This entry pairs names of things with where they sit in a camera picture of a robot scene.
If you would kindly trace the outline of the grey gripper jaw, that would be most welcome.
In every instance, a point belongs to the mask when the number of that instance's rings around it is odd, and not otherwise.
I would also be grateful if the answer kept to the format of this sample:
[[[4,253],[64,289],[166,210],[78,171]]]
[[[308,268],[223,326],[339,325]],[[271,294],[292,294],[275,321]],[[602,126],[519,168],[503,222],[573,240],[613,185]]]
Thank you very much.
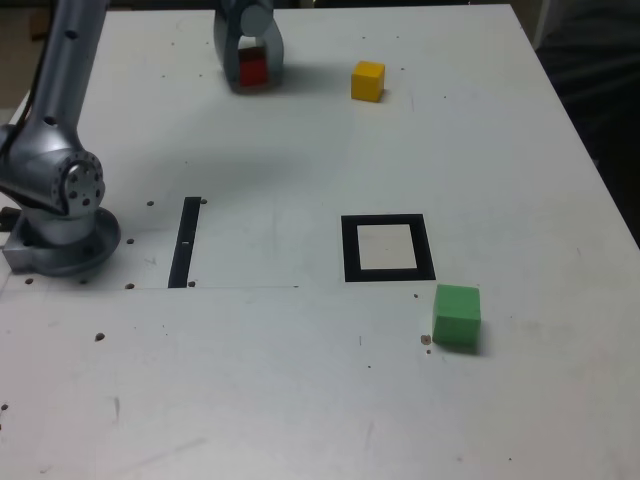
[[[250,1],[240,17],[242,39],[239,49],[240,86],[273,86],[284,69],[284,43],[274,17],[272,1]]]
[[[243,1],[220,1],[215,9],[213,37],[225,80],[234,92],[240,91],[239,42]]]

